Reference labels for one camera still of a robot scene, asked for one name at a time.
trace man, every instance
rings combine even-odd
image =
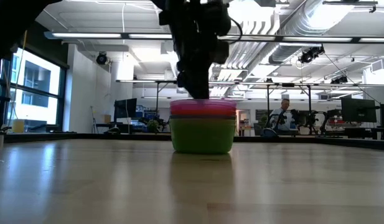
[[[276,110],[273,110],[271,115],[273,114],[273,116],[271,117],[270,119],[270,123],[271,123],[271,127],[274,128],[276,126],[276,124],[278,123],[278,119],[279,119],[279,114],[282,113],[282,111],[286,111],[290,106],[290,100],[289,99],[283,99],[281,101],[281,107],[279,109],[276,109]],[[289,116],[287,116],[287,118],[284,119],[284,124],[281,124],[281,122],[279,122],[279,125],[278,125],[278,131],[282,132],[282,131],[289,131],[290,130],[290,122],[291,122],[291,118],[289,118]]]

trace camera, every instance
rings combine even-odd
[[[96,62],[98,65],[107,65],[110,60],[106,56],[106,52],[99,52],[99,55],[96,58]]]

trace ductwork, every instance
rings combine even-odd
[[[338,24],[353,6],[323,4],[323,0],[308,0],[280,30],[282,35],[322,35]],[[297,53],[300,47],[269,43],[249,66],[252,71],[260,63],[282,64]]]
[[[230,15],[242,26],[243,34],[274,34],[280,27],[278,9],[261,7],[253,0],[232,1]],[[263,45],[256,42],[238,42],[231,49],[222,68],[243,69],[251,58],[255,58]]]

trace pink bowl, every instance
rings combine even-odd
[[[236,115],[236,102],[230,100],[177,100],[171,102],[173,115]]]

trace cardboard box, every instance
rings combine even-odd
[[[110,123],[110,122],[111,122],[111,115],[104,114],[104,115],[103,115],[103,122],[104,122],[105,124]]]

